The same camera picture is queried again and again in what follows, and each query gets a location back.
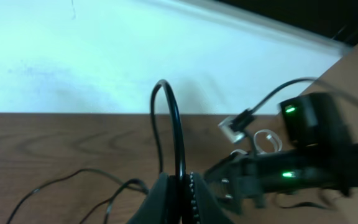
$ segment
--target white panel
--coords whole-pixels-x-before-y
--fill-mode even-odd
[[[239,113],[341,58],[340,46],[183,2],[73,3],[75,14],[70,0],[0,0],[0,112],[148,113],[164,78],[182,113]],[[289,87],[259,113],[276,113],[307,86]],[[157,104],[167,110],[162,93]]]

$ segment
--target green light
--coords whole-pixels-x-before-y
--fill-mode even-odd
[[[283,177],[294,178],[295,177],[295,172],[284,172]]]
[[[293,106],[287,106],[285,108],[286,113],[291,113],[291,112],[294,112],[294,111],[295,111],[295,107],[293,107]]]

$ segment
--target wood grain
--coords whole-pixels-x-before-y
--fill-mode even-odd
[[[182,117],[187,171],[203,172],[232,150],[217,128],[225,116]],[[274,116],[261,116],[251,131],[282,127]],[[168,116],[159,116],[165,171],[173,174],[173,144]],[[157,179],[158,158],[147,114],[0,114],[0,223],[16,203],[47,180],[91,167],[110,172],[123,181],[140,178],[149,187]],[[52,185],[31,197],[13,223],[78,223],[87,211],[110,197],[117,185],[100,175],[83,173]],[[125,223],[144,196],[125,190],[114,202],[110,223]],[[343,223],[337,213],[272,208],[256,210],[249,202],[246,215],[232,216],[238,223]],[[87,223],[102,223],[104,208]]]

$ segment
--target wooden table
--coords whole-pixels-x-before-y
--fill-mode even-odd
[[[203,172],[237,148],[217,128],[225,116],[182,116],[187,172]],[[275,127],[274,116],[261,116],[250,130]],[[168,116],[159,116],[165,171],[174,174],[173,143]],[[0,223],[5,223],[18,201],[47,180],[91,167],[123,181],[140,178],[151,187],[158,176],[158,158],[149,116],[111,114],[0,114]],[[80,174],[32,196],[13,223],[78,223],[97,203],[110,197],[117,184],[91,173]],[[293,198],[316,200],[311,190]],[[114,202],[110,223],[125,223],[144,196],[123,191]],[[313,208],[282,210],[269,205],[256,210],[244,202],[245,215],[231,215],[238,223],[344,223],[336,212]],[[87,223],[102,223],[105,207]]]

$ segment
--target white wall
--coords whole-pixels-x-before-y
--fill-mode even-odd
[[[0,112],[148,113],[165,78],[182,113],[238,113],[341,58],[342,46],[329,40],[186,2],[73,3],[75,16],[71,0],[0,0]],[[290,87],[259,113],[276,113],[307,86]]]

